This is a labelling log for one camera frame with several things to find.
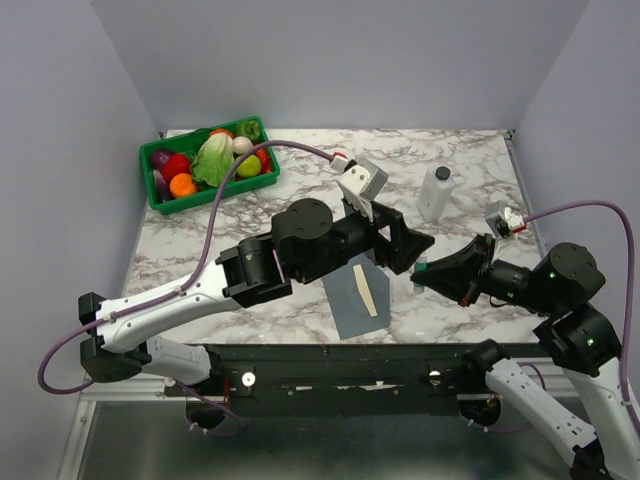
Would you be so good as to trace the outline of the green white glue stick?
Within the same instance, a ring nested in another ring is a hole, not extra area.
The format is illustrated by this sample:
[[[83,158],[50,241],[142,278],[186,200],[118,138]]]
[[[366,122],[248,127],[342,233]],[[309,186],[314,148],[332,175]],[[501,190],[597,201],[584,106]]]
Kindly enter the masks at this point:
[[[428,260],[425,255],[419,257],[419,259],[414,263],[413,272],[417,273],[426,269]],[[420,295],[424,292],[424,287],[416,282],[413,282],[413,290],[414,293]]]

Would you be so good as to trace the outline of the beige letter paper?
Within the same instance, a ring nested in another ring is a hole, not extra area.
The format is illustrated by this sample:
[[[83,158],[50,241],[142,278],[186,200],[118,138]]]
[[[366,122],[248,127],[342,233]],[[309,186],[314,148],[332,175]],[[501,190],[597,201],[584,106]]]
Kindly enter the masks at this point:
[[[366,278],[365,271],[361,264],[356,264],[353,266],[353,274],[358,293],[365,305],[369,316],[372,318],[377,317],[377,308]]]

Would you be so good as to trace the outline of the grey envelope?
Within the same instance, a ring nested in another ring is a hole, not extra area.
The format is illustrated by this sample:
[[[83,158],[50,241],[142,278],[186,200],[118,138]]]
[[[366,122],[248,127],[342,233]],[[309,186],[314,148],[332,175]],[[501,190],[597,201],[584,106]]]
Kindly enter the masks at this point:
[[[358,293],[353,266],[361,264],[373,295],[378,316],[370,317]],[[351,259],[345,266],[324,276],[323,287],[341,340],[386,329],[391,323],[389,277],[366,255]]]

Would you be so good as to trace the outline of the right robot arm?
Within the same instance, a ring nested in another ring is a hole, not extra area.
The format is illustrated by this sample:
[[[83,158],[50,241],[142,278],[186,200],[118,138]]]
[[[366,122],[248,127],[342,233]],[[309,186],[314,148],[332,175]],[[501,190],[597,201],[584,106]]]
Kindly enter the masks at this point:
[[[489,235],[477,236],[416,270],[411,280],[462,307],[485,294],[541,316],[534,330],[538,343],[569,379],[589,419],[529,380],[493,340],[467,352],[462,384],[474,392],[488,387],[512,405],[555,447],[572,478],[638,478],[638,403],[621,375],[622,344],[589,302],[605,284],[596,260],[583,246],[561,243],[528,269],[495,259],[495,244]]]

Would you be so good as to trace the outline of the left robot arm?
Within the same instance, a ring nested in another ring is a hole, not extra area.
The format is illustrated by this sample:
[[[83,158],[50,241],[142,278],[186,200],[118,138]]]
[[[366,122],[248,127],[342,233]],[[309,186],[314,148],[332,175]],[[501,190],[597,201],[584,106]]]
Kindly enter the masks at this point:
[[[139,373],[170,377],[201,395],[222,380],[203,347],[164,338],[165,331],[218,313],[268,303],[368,254],[399,275],[430,248],[433,236],[409,228],[401,212],[379,203],[372,217],[352,209],[334,220],[323,202],[307,198],[274,215],[265,234],[246,238],[207,263],[194,280],[179,279],[129,297],[80,297],[82,322],[97,321],[80,345],[83,369],[96,383]]]

